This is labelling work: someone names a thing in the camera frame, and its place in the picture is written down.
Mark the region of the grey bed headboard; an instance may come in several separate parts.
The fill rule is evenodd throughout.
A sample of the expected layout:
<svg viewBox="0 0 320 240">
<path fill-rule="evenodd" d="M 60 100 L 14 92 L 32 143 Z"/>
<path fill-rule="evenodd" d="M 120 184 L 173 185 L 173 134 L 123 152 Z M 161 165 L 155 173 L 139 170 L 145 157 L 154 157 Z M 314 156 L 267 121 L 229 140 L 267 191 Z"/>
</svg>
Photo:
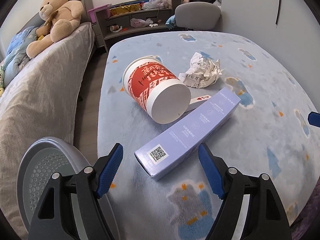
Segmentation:
<svg viewBox="0 0 320 240">
<path fill-rule="evenodd" d="M 84 12 L 81 15 L 81 22 L 91 22 L 91 17 L 88 13 L 89 10 L 93 9 L 93 1 L 92 0 L 78 0 L 82 3 L 84 7 Z M 19 31 L 23 31 L 25 28 L 30 26 L 40 27 L 44 24 L 44 20 L 40 18 L 38 14 L 34 15 Z"/>
</svg>

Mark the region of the pink plastic bag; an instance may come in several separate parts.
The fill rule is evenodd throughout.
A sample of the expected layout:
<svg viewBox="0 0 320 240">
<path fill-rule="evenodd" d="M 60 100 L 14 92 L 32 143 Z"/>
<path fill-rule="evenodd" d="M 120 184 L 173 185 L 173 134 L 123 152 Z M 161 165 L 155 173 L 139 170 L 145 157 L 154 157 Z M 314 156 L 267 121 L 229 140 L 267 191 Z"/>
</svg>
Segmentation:
<svg viewBox="0 0 320 240">
<path fill-rule="evenodd" d="M 153 20 L 148 18 L 147 20 L 133 18 L 130 20 L 130 25 L 133 28 L 143 28 L 153 24 Z"/>
</svg>

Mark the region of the bed with grey checked cover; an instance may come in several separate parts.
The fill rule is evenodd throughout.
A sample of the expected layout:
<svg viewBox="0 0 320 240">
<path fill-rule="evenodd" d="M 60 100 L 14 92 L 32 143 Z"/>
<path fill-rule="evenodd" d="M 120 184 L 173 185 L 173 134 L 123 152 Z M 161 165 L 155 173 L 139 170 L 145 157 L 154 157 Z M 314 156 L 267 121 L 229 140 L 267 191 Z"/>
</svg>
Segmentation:
<svg viewBox="0 0 320 240">
<path fill-rule="evenodd" d="M 89 22 L 30 60 L 1 96 L 1 210 L 22 238 L 27 231 L 17 202 L 18 168 L 42 137 L 74 141 L 78 94 L 95 41 Z"/>
</svg>

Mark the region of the grey perforated trash bin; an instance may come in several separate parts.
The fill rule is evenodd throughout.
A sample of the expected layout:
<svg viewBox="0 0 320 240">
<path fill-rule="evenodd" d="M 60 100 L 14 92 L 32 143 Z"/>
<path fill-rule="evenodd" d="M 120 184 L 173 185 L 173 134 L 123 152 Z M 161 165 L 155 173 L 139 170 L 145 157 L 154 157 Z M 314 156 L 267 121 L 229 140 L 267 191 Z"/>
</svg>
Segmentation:
<svg viewBox="0 0 320 240">
<path fill-rule="evenodd" d="M 107 193 L 122 158 L 121 144 L 91 166 L 61 139 L 45 137 L 33 143 L 17 180 L 28 239 L 119 239 Z"/>
</svg>

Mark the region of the light blue patterned blanket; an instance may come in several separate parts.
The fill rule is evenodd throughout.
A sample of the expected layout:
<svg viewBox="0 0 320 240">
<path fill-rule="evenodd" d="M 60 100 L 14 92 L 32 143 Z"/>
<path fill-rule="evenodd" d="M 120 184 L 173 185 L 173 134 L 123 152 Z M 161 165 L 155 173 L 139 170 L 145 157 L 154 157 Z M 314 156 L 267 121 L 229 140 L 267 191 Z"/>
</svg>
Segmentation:
<svg viewBox="0 0 320 240">
<path fill-rule="evenodd" d="M 125 90 L 123 74 L 151 56 L 174 74 L 195 53 L 219 61 L 222 76 L 191 96 L 214 101 L 170 124 L 156 123 Z M 268 52 L 242 36 L 206 31 L 127 38 L 108 53 L 98 118 L 98 155 L 123 146 L 107 194 L 121 239 L 205 239 L 221 200 L 198 158 L 198 146 L 241 173 L 270 176 L 290 224 L 299 220 L 319 179 L 315 110 L 294 77 Z"/>
</svg>

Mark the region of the blue folded quilt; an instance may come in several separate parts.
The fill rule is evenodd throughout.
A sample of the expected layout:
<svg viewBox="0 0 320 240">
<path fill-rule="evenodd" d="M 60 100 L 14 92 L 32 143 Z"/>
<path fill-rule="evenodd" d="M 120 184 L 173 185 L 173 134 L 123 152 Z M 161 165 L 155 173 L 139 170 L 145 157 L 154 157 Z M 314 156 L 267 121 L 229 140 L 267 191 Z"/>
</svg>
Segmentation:
<svg viewBox="0 0 320 240">
<path fill-rule="evenodd" d="M 35 26 L 27 27 L 12 38 L 7 55 L 1 63 L 4 70 L 4 88 L 29 62 L 30 58 L 26 54 L 26 49 L 31 42 L 37 40 L 36 30 Z"/>
</svg>

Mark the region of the white paper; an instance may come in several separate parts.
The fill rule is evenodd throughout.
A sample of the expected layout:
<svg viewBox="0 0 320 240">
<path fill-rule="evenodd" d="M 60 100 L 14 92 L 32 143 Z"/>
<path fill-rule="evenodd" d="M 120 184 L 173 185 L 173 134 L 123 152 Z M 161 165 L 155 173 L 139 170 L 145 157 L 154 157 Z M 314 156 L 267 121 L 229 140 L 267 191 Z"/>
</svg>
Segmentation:
<svg viewBox="0 0 320 240">
<path fill-rule="evenodd" d="M 190 67 L 180 73 L 178 79 L 191 88 L 206 88 L 216 83 L 222 75 L 220 60 L 214 61 L 204 53 L 196 52 L 190 59 Z"/>
</svg>

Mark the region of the large tan teddy bear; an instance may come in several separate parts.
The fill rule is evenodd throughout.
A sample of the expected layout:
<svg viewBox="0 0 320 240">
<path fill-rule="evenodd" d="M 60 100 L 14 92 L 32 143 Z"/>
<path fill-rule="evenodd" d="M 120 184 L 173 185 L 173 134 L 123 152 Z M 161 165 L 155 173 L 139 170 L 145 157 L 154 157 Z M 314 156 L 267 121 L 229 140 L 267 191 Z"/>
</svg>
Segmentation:
<svg viewBox="0 0 320 240">
<path fill-rule="evenodd" d="M 39 16 L 45 23 L 36 30 L 37 37 L 43 36 L 43 39 L 27 46 L 28 57 L 35 58 L 52 44 L 71 35 L 80 25 L 83 12 L 84 7 L 78 0 L 43 0 Z"/>
</svg>

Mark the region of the purple storage box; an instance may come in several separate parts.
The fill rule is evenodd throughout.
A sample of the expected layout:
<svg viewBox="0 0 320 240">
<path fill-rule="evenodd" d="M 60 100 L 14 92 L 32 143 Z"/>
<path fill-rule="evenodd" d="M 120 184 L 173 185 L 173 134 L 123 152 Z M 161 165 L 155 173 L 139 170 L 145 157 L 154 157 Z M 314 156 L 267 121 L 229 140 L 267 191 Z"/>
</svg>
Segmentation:
<svg viewBox="0 0 320 240">
<path fill-rule="evenodd" d="M 103 15 L 104 19 L 108 19 L 111 16 L 110 12 L 111 4 L 105 4 L 87 11 L 92 23 L 97 22 L 96 14 Z"/>
</svg>

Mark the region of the purple toothpaste box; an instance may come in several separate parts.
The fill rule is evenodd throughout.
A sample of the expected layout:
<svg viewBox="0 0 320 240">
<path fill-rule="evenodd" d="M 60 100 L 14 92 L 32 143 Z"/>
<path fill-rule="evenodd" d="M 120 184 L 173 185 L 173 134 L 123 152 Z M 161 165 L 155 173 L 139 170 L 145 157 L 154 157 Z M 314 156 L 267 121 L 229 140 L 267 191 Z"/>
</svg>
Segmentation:
<svg viewBox="0 0 320 240">
<path fill-rule="evenodd" d="M 135 151 L 147 175 L 159 180 L 185 161 L 232 116 L 241 99 L 223 88 L 157 137 Z"/>
</svg>

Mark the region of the grey desk shelf unit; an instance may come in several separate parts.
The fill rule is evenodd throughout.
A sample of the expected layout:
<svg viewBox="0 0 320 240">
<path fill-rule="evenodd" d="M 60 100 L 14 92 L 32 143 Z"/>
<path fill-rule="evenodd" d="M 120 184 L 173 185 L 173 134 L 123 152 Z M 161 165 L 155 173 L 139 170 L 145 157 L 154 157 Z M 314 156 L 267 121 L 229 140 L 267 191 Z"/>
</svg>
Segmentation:
<svg viewBox="0 0 320 240">
<path fill-rule="evenodd" d="M 108 51 L 115 43 L 131 36 L 168 31 L 166 21 L 175 13 L 183 0 L 134 0 L 110 6 L 111 16 L 104 19 L 96 14 L 97 22 L 92 24 L 97 47 Z M 143 28 L 133 28 L 133 18 L 153 20 L 153 24 Z"/>
</svg>

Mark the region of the small green doll toy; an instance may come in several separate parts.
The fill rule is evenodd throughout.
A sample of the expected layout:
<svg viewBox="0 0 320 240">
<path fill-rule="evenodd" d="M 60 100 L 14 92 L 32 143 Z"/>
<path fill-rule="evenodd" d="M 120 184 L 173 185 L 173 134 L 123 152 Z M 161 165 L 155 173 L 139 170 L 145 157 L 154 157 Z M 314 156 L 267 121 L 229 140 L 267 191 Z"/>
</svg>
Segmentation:
<svg viewBox="0 0 320 240">
<path fill-rule="evenodd" d="M 0 66 L 0 97 L 4 93 L 4 70 L 3 67 Z"/>
</svg>

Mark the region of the red white paper strip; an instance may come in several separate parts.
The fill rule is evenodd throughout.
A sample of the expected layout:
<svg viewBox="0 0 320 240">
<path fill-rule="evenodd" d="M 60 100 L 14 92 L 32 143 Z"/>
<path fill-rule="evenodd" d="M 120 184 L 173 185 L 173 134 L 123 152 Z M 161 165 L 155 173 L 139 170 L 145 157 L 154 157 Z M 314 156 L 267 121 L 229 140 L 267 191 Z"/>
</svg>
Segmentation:
<svg viewBox="0 0 320 240">
<path fill-rule="evenodd" d="M 190 100 L 188 108 L 186 109 L 186 112 L 196 109 L 197 107 L 202 105 L 204 102 L 206 102 L 210 98 L 211 98 L 210 95 L 203 95 L 203 96 L 198 96 L 196 98 L 192 98 Z"/>
</svg>

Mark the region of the grey office chair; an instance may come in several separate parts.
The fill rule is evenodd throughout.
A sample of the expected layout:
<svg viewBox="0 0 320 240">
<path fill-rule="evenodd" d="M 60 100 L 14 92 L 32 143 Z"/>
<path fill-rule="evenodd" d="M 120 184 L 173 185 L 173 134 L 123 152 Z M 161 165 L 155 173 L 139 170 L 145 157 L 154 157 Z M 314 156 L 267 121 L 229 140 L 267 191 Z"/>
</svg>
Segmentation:
<svg viewBox="0 0 320 240">
<path fill-rule="evenodd" d="M 191 30 L 213 30 L 220 15 L 221 9 L 207 2 L 184 3 L 175 9 L 176 25 Z"/>
</svg>

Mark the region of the red white paper cup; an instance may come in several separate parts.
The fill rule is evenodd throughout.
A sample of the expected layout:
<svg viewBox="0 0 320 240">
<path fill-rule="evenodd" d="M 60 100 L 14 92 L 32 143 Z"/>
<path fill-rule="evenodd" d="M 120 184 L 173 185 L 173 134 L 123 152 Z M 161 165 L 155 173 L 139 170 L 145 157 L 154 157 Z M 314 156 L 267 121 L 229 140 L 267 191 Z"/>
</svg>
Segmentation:
<svg viewBox="0 0 320 240">
<path fill-rule="evenodd" d="M 154 56 L 132 61 L 124 70 L 127 94 L 158 124 L 168 124 L 187 110 L 190 89 Z"/>
</svg>

